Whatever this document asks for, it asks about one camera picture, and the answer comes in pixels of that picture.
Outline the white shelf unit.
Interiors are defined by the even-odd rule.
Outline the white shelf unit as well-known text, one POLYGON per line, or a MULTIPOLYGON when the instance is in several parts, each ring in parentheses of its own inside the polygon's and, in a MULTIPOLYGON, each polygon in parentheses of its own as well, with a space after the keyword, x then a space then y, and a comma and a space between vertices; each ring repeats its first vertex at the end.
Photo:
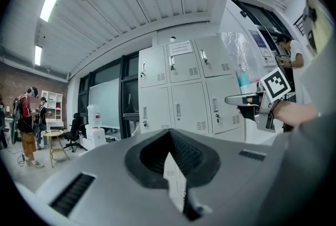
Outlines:
POLYGON ((45 97, 46 103, 46 124, 47 127, 63 127, 62 118, 62 94, 42 90, 41 95, 45 97))

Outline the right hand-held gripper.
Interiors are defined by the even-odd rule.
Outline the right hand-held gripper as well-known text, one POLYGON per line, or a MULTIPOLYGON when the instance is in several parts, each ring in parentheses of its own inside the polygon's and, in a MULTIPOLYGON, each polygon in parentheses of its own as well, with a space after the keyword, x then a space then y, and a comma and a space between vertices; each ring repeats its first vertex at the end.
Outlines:
POLYGON ((225 103, 236 105, 244 118, 256 123, 258 130, 275 132, 273 111, 290 91, 281 69, 276 68, 257 83, 255 93, 227 96, 225 103))

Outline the white paper notice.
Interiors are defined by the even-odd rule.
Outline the white paper notice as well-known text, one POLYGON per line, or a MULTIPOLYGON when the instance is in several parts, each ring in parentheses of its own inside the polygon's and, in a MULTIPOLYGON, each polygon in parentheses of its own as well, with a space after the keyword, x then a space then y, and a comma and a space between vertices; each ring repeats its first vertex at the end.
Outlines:
POLYGON ((169 44, 168 48, 171 56, 183 55, 193 52, 193 46, 190 40, 169 44))

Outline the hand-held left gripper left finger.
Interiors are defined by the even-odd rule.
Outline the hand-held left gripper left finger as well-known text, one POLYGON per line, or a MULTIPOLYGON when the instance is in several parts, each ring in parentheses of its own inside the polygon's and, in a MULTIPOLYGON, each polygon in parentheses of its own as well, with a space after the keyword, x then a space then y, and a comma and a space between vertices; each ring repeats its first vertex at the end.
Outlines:
POLYGON ((142 187, 167 189, 164 164, 171 148, 168 129, 156 131, 133 145, 125 154, 124 164, 128 174, 142 187))

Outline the white wall notice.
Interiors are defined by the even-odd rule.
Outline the white wall notice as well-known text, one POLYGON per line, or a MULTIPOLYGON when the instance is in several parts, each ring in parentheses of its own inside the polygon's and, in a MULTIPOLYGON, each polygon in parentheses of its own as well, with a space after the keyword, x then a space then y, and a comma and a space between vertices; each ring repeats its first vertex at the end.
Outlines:
POLYGON ((260 50, 260 52, 263 56, 263 59, 264 59, 264 62, 265 62, 266 66, 275 66, 276 65, 274 57, 272 56, 272 51, 270 51, 267 47, 260 47, 259 50, 260 50))

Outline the person's right forearm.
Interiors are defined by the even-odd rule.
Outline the person's right forearm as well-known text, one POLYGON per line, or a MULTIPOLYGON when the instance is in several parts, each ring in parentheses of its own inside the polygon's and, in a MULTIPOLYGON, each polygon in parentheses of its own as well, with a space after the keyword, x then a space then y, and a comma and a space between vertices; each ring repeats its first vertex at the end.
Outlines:
POLYGON ((272 111, 275 119, 290 126, 298 126, 304 122, 313 120, 318 116, 313 104, 298 104, 290 101, 279 101, 272 111))

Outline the white water dispenser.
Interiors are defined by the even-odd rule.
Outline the white water dispenser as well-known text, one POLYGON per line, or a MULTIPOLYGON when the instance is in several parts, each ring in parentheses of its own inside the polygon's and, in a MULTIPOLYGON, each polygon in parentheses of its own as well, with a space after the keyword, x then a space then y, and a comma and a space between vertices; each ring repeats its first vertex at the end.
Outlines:
POLYGON ((98 146, 106 144, 106 136, 103 128, 93 127, 92 125, 85 125, 86 141, 85 145, 88 150, 94 149, 98 146))

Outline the white cabinet door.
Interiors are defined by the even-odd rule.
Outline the white cabinet door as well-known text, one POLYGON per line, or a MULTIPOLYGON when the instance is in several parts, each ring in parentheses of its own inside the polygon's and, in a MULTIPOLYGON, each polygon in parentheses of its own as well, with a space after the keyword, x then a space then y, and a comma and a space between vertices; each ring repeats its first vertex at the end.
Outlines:
POLYGON ((220 134, 239 128, 244 121, 236 106, 225 102, 228 96, 240 94, 237 80, 234 77, 213 77, 206 81, 208 91, 213 134, 220 134))

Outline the black office chair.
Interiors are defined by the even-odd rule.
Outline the black office chair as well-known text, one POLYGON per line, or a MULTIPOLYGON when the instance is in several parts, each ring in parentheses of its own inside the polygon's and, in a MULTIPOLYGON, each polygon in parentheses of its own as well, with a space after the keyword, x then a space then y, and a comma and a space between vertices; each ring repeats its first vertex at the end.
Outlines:
POLYGON ((75 113, 73 115, 70 131, 65 132, 63 135, 64 139, 69 141, 69 143, 67 143, 64 148, 71 147, 71 152, 74 153, 74 146, 80 146, 80 144, 77 143, 77 141, 80 139, 80 136, 84 138, 87 137, 86 128, 83 124, 83 119, 80 113, 75 113))

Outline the round light wooden table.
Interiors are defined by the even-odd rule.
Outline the round light wooden table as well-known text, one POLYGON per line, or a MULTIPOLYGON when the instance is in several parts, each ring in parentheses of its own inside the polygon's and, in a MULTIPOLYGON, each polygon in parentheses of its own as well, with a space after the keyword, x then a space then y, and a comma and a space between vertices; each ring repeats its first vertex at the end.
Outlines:
POLYGON ((48 152, 49 152, 49 159, 51 167, 54 167, 54 155, 63 154, 66 156, 68 160, 70 160, 69 156, 66 154, 64 147, 61 144, 60 136, 64 133, 63 130, 45 130, 41 133, 42 136, 48 138, 48 152), (53 146, 53 139, 56 138, 59 147, 53 146))

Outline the frosted glass board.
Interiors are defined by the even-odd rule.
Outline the frosted glass board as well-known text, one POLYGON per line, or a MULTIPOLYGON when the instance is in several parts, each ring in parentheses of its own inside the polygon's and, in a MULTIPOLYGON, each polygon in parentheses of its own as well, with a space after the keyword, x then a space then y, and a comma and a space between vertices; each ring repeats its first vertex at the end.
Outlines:
POLYGON ((99 107, 102 127, 120 129, 118 78, 91 87, 89 104, 99 107))

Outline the black framed window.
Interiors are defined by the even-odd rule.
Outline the black framed window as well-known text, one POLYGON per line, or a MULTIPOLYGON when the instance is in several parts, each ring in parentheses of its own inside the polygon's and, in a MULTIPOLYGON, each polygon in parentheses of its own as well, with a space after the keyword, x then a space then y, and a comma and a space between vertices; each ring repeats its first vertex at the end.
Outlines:
POLYGON ((88 123, 87 106, 90 88, 108 81, 117 81, 117 128, 105 129, 109 141, 113 137, 122 139, 131 137, 139 125, 138 61, 138 52, 123 55, 80 79, 78 112, 84 125, 88 123))

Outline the water cooler bottle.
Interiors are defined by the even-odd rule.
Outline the water cooler bottle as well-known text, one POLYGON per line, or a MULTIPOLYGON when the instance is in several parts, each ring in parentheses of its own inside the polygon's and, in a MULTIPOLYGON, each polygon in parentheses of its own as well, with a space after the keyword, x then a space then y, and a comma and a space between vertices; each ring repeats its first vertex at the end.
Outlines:
POLYGON ((88 105, 88 124, 92 127, 101 127, 101 114, 99 105, 88 105))

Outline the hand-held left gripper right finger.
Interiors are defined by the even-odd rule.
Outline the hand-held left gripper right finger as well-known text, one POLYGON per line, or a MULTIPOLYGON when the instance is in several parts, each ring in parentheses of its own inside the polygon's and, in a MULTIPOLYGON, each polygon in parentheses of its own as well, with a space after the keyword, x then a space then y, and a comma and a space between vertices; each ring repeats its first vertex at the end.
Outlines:
POLYGON ((171 129, 172 156, 187 181, 188 188, 207 185, 216 176, 221 159, 209 145, 210 137, 186 130, 171 129))

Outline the blue wall poster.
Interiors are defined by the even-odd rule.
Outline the blue wall poster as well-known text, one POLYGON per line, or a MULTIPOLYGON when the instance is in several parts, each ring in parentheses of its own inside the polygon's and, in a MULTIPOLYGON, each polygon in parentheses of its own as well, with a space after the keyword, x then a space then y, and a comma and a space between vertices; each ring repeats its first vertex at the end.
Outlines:
POLYGON ((256 30, 249 30, 249 32, 259 48, 267 48, 267 45, 265 44, 261 35, 256 30))

